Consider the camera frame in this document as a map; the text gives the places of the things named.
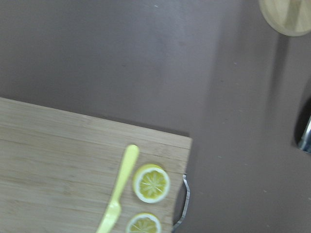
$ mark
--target lemon slice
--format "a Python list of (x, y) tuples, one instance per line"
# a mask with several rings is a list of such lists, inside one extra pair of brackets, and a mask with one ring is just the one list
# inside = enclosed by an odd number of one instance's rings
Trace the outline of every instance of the lemon slice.
[(137, 197), (146, 203), (163, 200), (170, 190), (170, 178), (155, 164), (141, 166), (133, 178), (133, 190)]
[(156, 216), (148, 213), (135, 215), (127, 224), (126, 233), (161, 233), (161, 224)]

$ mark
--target wooden cutting board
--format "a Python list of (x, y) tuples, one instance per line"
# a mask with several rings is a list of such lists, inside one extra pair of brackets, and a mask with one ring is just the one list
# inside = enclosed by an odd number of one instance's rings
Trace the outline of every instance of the wooden cutting board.
[(128, 144), (140, 148), (134, 171), (158, 164), (172, 185), (163, 201), (146, 204), (131, 177), (111, 232), (148, 212), (169, 233), (190, 138), (0, 98), (0, 233), (94, 233)]

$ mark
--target yellow plastic knife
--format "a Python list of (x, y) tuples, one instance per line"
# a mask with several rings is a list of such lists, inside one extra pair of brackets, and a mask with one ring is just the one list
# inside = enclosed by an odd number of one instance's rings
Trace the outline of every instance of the yellow plastic knife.
[(136, 145), (129, 145), (125, 149), (117, 182), (112, 192), (110, 202), (106, 208), (103, 219), (96, 233), (109, 233), (121, 214), (121, 205), (119, 203), (121, 194), (126, 182), (132, 173), (134, 165), (139, 155), (139, 148)]

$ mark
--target dark gray countertop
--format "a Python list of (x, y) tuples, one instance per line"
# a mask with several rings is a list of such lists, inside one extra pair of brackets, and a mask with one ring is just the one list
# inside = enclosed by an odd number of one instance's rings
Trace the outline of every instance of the dark gray countertop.
[(178, 233), (311, 231), (310, 87), (311, 34), (256, 0), (0, 2), (1, 97), (193, 138)]

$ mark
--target metal handle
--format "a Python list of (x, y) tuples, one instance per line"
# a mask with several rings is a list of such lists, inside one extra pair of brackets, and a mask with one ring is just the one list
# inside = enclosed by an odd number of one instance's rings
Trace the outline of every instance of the metal handle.
[(186, 189), (187, 189), (184, 210), (183, 210), (183, 213), (182, 213), (180, 219), (174, 224), (172, 233), (175, 232), (176, 228), (179, 227), (179, 225), (184, 221), (184, 219), (186, 217), (187, 210), (188, 210), (188, 205), (189, 205), (189, 200), (190, 200), (190, 188), (189, 188), (189, 185), (187, 182), (187, 176), (185, 174), (183, 175), (183, 179), (184, 179), (184, 184), (185, 184)]
[(311, 117), (308, 121), (305, 132), (298, 143), (298, 147), (307, 153), (311, 153)]

